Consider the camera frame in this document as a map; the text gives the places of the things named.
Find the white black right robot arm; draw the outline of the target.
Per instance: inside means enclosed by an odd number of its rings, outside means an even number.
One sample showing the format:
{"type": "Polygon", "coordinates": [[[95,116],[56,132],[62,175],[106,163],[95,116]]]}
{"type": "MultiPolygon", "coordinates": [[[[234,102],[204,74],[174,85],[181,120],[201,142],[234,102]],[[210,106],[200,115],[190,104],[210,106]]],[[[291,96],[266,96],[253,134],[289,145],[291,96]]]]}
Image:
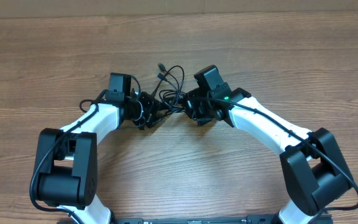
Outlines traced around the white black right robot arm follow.
{"type": "Polygon", "coordinates": [[[358,186],[334,135],[285,121],[248,91],[232,90],[217,66],[194,75],[198,87],[185,95],[187,115],[200,126],[215,119],[243,130],[279,158],[290,201],[277,213],[248,215],[245,223],[332,223],[333,211],[358,208],[358,186]]]}

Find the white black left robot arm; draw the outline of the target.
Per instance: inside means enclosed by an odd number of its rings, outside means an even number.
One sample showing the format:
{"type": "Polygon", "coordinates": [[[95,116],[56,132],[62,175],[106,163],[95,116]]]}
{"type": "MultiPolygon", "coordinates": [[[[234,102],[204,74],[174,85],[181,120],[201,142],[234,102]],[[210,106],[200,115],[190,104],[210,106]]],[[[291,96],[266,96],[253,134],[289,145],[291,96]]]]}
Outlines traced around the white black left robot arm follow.
{"type": "Polygon", "coordinates": [[[149,125],[158,103],[153,95],[134,91],[136,78],[111,73],[109,86],[93,100],[84,115],[60,129],[40,132],[29,196],[45,212],[66,213],[75,223],[115,223],[111,209],[96,195],[97,147],[123,121],[136,128],[149,125]]]}

